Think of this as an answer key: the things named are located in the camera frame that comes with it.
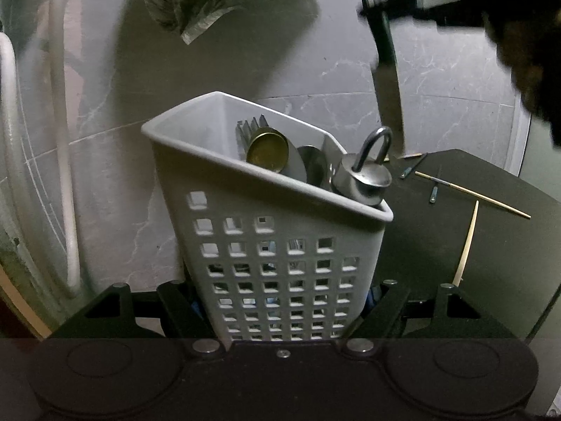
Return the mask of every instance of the gray plastic basket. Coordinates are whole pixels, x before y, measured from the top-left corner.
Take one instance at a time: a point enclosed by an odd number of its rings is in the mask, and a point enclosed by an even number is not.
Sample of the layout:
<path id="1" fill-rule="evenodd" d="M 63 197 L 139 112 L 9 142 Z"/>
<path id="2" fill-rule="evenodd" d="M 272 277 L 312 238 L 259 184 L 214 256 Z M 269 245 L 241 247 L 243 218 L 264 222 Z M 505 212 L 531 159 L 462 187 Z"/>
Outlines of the gray plastic basket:
<path id="1" fill-rule="evenodd" d="M 221 92 L 142 127 L 184 261 L 226 345 L 339 337 L 364 306 L 392 211 L 240 160 L 236 123 L 261 114 L 330 168 L 345 153 L 326 131 Z"/>

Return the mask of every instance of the white pipe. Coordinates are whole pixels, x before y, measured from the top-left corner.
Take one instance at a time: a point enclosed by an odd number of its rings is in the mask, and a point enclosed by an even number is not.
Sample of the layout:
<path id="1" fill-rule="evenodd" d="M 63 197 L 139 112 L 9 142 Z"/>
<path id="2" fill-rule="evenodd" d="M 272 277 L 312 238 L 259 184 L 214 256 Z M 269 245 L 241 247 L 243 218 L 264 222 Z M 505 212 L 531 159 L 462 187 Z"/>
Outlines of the white pipe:
<path id="1" fill-rule="evenodd" d="M 76 295 L 80 290 L 80 257 L 76 231 L 74 192 L 72 191 L 72 169 L 69 153 L 70 136 L 68 134 L 68 120 L 66 116 L 65 6 L 66 0 L 50 0 L 49 2 L 49 60 L 58 169 L 61 181 L 62 217 L 66 238 L 66 285 L 71 294 Z"/>
<path id="2" fill-rule="evenodd" d="M 25 171 L 25 155 L 21 144 L 18 77 L 16 74 L 16 57 L 8 36 L 0 32 L 0 91 L 2 94 L 2 126 L 4 129 L 4 156 L 8 175 L 9 191 L 15 208 L 16 222 L 27 250 L 41 274 L 58 286 L 68 296 L 73 296 L 66 284 L 49 265 L 48 258 L 41 244 L 36 219 L 33 217 L 33 203 Z"/>

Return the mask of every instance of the metal bolt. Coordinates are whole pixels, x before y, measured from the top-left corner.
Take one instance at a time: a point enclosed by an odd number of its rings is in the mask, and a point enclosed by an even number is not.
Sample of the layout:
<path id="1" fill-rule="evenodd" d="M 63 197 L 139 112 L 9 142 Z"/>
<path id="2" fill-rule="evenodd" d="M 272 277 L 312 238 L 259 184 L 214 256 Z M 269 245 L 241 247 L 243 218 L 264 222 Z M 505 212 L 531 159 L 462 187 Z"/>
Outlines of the metal bolt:
<path id="1" fill-rule="evenodd" d="M 193 350 L 198 353 L 214 353 L 220 349 L 220 343 L 215 339 L 198 339 L 193 343 Z"/>
<path id="2" fill-rule="evenodd" d="M 374 348 L 374 344 L 368 339 L 350 339 L 347 348 L 355 353 L 366 353 Z"/>
<path id="3" fill-rule="evenodd" d="M 277 356 L 278 357 L 289 357 L 290 356 L 290 351 L 288 351 L 288 350 L 277 350 Z"/>

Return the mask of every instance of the marble wall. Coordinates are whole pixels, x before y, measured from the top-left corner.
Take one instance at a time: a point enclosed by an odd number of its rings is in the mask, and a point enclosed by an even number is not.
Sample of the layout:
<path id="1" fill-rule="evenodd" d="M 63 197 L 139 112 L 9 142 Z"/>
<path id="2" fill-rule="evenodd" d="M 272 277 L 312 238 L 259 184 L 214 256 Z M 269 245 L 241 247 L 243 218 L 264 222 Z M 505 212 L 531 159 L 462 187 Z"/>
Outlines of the marble wall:
<path id="1" fill-rule="evenodd" d="M 360 0 L 274 0 L 227 14 L 187 46 L 143 0 L 68 0 L 66 80 L 81 258 L 94 291 L 154 288 L 181 263 L 143 122 L 222 90 L 332 132 L 349 150 L 380 125 Z M 47 64 L 47 0 L 9 0 L 30 183 L 63 268 Z M 514 92 L 481 32 L 394 26 L 408 152 L 460 148 L 504 167 Z"/>

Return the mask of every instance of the brass lid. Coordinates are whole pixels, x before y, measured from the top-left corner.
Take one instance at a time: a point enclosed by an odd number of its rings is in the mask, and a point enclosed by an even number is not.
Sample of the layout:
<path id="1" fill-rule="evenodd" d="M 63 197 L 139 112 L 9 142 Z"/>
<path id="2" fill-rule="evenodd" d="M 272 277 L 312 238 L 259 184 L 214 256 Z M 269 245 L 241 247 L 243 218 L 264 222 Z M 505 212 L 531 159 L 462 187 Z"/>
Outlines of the brass lid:
<path id="1" fill-rule="evenodd" d="M 279 173 L 288 163 L 288 141 L 276 129 L 259 128 L 251 137 L 246 161 Z"/>

